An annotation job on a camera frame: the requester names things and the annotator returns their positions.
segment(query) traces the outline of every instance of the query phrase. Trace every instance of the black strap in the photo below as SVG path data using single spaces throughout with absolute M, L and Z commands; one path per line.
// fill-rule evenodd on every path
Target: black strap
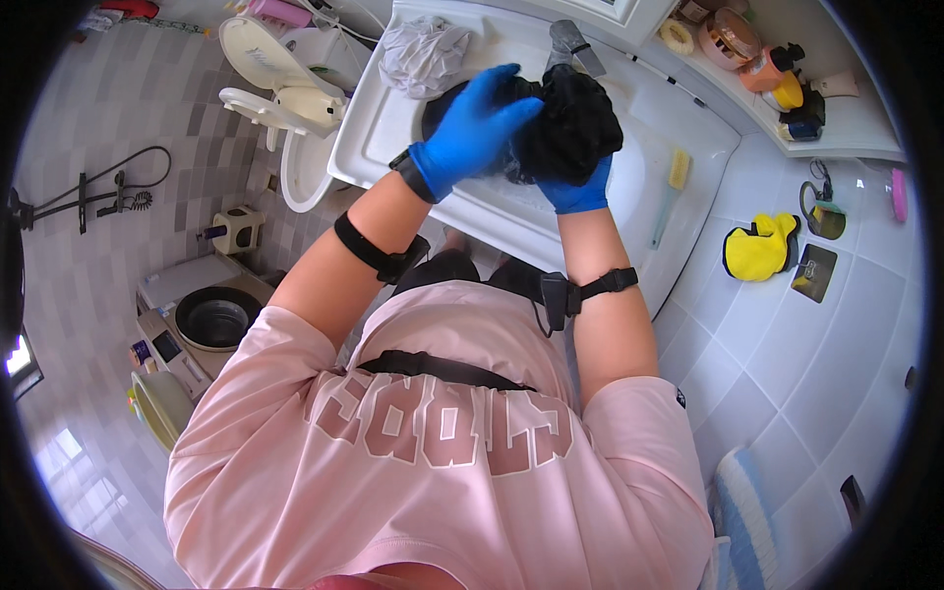
M 391 160 L 389 165 L 391 170 L 396 170 L 400 173 L 403 181 L 416 193 L 416 196 L 431 205 L 437 203 L 436 196 L 430 190 L 430 185 L 426 183 L 423 174 L 419 171 L 419 168 L 416 167 L 416 162 L 410 157 L 409 148 L 403 150 L 399 156 Z
M 601 293 L 618 293 L 638 282 L 639 277 L 636 275 L 636 269 L 632 267 L 615 268 L 597 280 L 583 285 L 581 287 L 581 301 Z
M 370 240 L 351 225 L 347 219 L 347 211 L 334 222 L 334 233 L 354 256 L 377 271 L 377 280 L 393 285 L 430 251 L 430 243 L 421 236 L 416 236 L 406 252 L 387 254 L 371 244 Z
M 544 298 L 544 312 L 548 317 L 548 329 L 541 326 L 537 306 L 534 307 L 534 319 L 537 327 L 545 337 L 555 331 L 564 329 L 566 318 L 573 317 L 581 312 L 583 301 L 601 293 L 617 293 L 639 282 L 636 269 L 615 268 L 597 280 L 578 287 L 567 280 L 562 273 L 545 273 L 541 275 L 541 296 Z
M 434 357 L 426 352 L 404 352 L 384 350 L 373 361 L 362 362 L 359 369 L 370 373 L 395 373 L 416 377 L 432 375 L 447 383 L 462 383 L 473 387 L 487 387 L 499 391 L 536 391 L 533 387 L 519 385 L 498 373 L 479 368 L 467 362 L 451 361 Z

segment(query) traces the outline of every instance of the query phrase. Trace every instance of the scrub brush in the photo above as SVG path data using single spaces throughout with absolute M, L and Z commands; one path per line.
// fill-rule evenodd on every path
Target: scrub brush
M 668 184 L 666 193 L 662 197 L 662 210 L 659 211 L 659 219 L 652 229 L 652 239 L 649 241 L 650 250 L 658 250 L 662 242 L 662 234 L 666 232 L 668 215 L 672 212 L 672 206 L 679 198 L 679 193 L 685 188 L 685 179 L 688 178 L 688 165 L 691 157 L 681 149 L 676 149 L 672 154 L 672 168 L 668 171 Z

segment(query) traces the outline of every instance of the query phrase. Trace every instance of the washing machine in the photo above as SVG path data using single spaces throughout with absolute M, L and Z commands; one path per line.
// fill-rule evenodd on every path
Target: washing machine
M 238 262 L 211 254 L 142 280 L 138 331 L 158 368 L 173 373 L 195 403 L 274 291 Z

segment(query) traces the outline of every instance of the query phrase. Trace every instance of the blue rubber glove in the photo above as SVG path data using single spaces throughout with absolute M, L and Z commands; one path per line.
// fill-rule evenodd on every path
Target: blue rubber glove
M 410 157 L 437 203 L 452 191 L 453 184 L 484 170 L 512 134 L 541 111 L 544 102 L 533 96 L 502 110 L 491 109 L 495 88 L 520 69 L 518 64 L 508 63 L 472 78 L 432 137 L 410 146 Z
M 610 177 L 613 156 L 599 161 L 590 179 L 583 186 L 574 186 L 560 180 L 537 181 L 537 186 L 548 198 L 558 215 L 603 209 L 606 203 L 606 179 Z

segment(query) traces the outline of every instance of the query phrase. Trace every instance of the yellow glove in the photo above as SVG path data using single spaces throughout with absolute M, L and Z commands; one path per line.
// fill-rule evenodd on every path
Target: yellow glove
M 787 270 L 797 248 L 800 218 L 779 213 L 754 217 L 750 229 L 735 228 L 725 237 L 721 261 L 725 270 L 741 280 L 766 280 Z

